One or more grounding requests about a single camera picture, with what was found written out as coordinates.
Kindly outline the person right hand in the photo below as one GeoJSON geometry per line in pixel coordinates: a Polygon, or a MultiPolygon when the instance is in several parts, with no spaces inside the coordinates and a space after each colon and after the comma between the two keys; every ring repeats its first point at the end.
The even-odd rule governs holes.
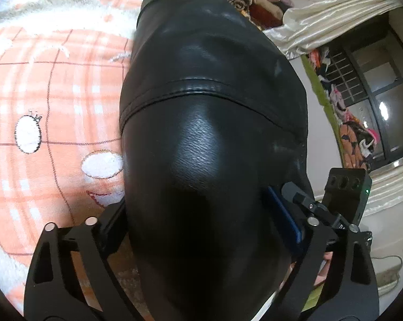
{"type": "Polygon", "coordinates": [[[323,262],[321,264],[321,268],[320,268],[320,270],[318,272],[318,275],[317,275],[317,277],[315,279],[315,283],[314,283],[315,287],[317,287],[317,286],[319,286],[319,285],[321,285],[322,283],[325,282],[325,280],[327,278],[327,275],[329,273],[332,257],[333,257],[333,252],[332,251],[326,252],[324,254],[324,260],[323,260],[323,262]]]}

